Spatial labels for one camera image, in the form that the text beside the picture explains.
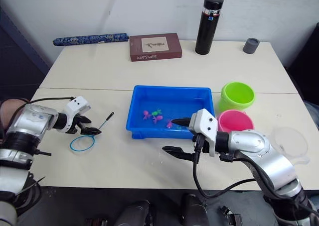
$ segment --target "toy fish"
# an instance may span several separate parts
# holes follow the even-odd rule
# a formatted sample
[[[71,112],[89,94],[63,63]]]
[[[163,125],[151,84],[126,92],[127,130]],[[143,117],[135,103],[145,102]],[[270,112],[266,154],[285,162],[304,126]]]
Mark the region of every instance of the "toy fish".
[[[157,116],[158,114],[161,114],[161,110],[160,110],[160,109],[158,109],[158,110],[155,111],[155,112],[152,112],[152,115],[153,115],[153,116]]]
[[[144,115],[143,120],[146,120],[151,117],[151,114],[149,114],[148,111],[143,111],[143,115]]]
[[[171,122],[171,120],[168,121],[166,127],[167,127],[168,129],[171,129],[171,128],[173,127],[173,123]]]
[[[163,120],[163,116],[162,115],[153,116],[154,124],[156,124],[159,120]]]

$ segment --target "white table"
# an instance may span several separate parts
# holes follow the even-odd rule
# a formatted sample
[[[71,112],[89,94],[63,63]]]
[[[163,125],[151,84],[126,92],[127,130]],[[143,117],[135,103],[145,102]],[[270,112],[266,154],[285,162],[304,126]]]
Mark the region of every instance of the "white table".
[[[195,189],[192,163],[178,160],[162,151],[165,145],[182,147],[192,152],[190,140],[144,139],[133,140],[125,130],[132,91],[38,89],[34,99],[43,97],[83,96],[92,109],[85,115],[94,126],[115,112],[96,137],[95,146],[83,153],[74,153],[69,143],[77,135],[48,131],[39,149],[52,153],[52,157],[36,156],[31,171],[35,178],[46,176],[46,186],[94,188],[165,188]],[[214,105],[220,94],[214,93]],[[41,102],[43,106],[62,110],[67,101]],[[306,190],[318,189],[319,133],[298,94],[256,94],[255,103],[246,110],[255,127],[270,135],[276,127],[290,126],[299,131],[309,145],[308,165],[297,165],[297,174]],[[248,168],[240,163],[221,162],[202,154],[198,177],[205,189],[223,189],[230,184],[251,178]],[[259,190],[256,183],[237,187],[241,190]]]
[[[297,93],[268,42],[254,54],[244,42],[213,42],[210,53],[195,53],[195,41],[181,41],[182,58],[131,62],[128,42],[67,46],[41,88],[132,90],[135,85],[209,87],[220,92],[231,81],[257,93]]]

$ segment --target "black thermos bottle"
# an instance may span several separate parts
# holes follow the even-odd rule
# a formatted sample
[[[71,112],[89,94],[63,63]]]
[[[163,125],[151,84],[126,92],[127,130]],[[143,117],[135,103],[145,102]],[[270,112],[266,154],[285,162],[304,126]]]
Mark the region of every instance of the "black thermos bottle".
[[[204,0],[195,47],[196,53],[202,55],[209,53],[223,3],[224,0]]]

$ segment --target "pink plastic cup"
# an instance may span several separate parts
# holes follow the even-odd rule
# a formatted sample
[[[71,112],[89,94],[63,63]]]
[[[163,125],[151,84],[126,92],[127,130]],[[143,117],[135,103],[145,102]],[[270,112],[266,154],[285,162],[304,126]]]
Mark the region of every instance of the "pink plastic cup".
[[[247,114],[238,110],[224,111],[218,120],[218,130],[231,132],[232,130],[253,130],[253,121]]]

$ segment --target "blue plastic tray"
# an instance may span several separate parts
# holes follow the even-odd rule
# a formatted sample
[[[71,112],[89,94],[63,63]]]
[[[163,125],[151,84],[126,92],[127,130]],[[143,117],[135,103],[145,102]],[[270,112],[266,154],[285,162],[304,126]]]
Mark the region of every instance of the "blue plastic tray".
[[[132,132],[133,139],[144,138],[179,138],[192,139],[193,135],[186,127],[173,124],[166,126],[169,120],[191,115],[206,108],[214,114],[210,88],[182,88],[159,86],[135,86],[126,129]],[[150,114],[161,110],[163,120],[153,123],[152,117],[143,120],[143,111]]]

